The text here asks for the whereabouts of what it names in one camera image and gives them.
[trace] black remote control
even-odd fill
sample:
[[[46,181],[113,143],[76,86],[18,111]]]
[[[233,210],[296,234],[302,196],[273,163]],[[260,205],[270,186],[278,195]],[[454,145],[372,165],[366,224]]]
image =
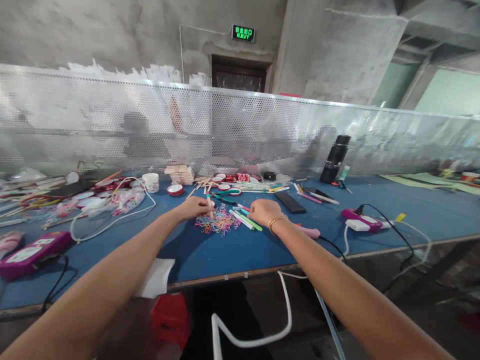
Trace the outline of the black remote control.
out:
[[[282,202],[283,205],[292,213],[292,214],[303,214],[307,210],[300,205],[293,197],[291,197],[286,192],[276,192],[275,196]]]

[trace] perforated metal panel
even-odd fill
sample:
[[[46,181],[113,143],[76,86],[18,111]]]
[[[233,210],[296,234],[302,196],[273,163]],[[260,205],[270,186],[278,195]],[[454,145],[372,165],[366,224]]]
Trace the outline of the perforated metal panel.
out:
[[[2,168],[319,172],[339,134],[352,174],[480,167],[480,123],[466,117],[0,65]]]

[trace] black pants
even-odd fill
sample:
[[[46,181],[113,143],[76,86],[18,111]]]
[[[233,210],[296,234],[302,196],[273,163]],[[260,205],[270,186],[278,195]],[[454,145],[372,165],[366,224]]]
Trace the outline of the black pants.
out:
[[[241,282],[222,283],[194,290],[194,325],[181,360],[213,359],[212,314],[216,313],[239,340],[264,338],[260,324],[247,302],[247,290]],[[220,330],[220,345],[225,360],[273,360],[266,346],[240,348]]]

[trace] bracelet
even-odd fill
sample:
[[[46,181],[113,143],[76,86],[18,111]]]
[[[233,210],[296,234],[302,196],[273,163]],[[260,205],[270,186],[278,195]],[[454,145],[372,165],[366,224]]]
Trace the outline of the bracelet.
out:
[[[272,235],[274,235],[274,236],[277,236],[277,235],[272,231],[272,225],[274,224],[274,222],[276,222],[277,220],[280,220],[280,219],[288,220],[289,218],[282,214],[281,216],[277,216],[277,217],[273,218],[273,219],[270,220],[270,222],[268,223],[268,230],[270,230],[270,232],[271,232]]]

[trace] exit sign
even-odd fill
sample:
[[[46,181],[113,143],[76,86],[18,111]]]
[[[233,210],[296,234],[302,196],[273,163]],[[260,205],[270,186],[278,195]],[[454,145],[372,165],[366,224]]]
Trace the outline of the exit sign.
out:
[[[255,29],[233,25],[233,31],[231,33],[231,38],[233,40],[245,41],[247,43],[253,43],[255,39]]]

